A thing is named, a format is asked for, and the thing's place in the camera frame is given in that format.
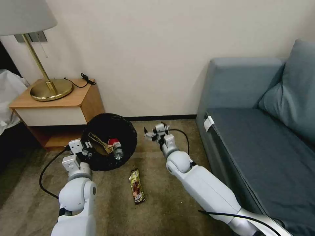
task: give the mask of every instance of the white tag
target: white tag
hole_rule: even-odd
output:
[[[208,118],[204,121],[203,126],[208,132],[209,128],[214,124],[214,121],[211,116],[208,116]]]

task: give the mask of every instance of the sofa armrest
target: sofa armrest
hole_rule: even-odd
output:
[[[210,61],[197,115],[208,108],[256,108],[282,76],[279,58],[215,58]]]

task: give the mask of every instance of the wall plate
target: wall plate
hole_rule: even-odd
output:
[[[15,34],[14,36],[19,43],[24,43],[24,39],[21,34]],[[47,42],[47,38],[43,31],[28,33],[26,36],[31,42]]]

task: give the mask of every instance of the plastic water bottle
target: plastic water bottle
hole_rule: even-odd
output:
[[[124,157],[124,152],[121,147],[114,149],[114,157],[116,160],[120,160]]]

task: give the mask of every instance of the table lamp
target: table lamp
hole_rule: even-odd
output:
[[[50,80],[34,48],[26,36],[27,33],[50,29],[57,25],[45,0],[1,0],[0,35],[22,34],[22,37],[36,61],[45,81],[37,83],[30,91],[38,101],[51,101],[62,98],[73,90],[71,81]]]

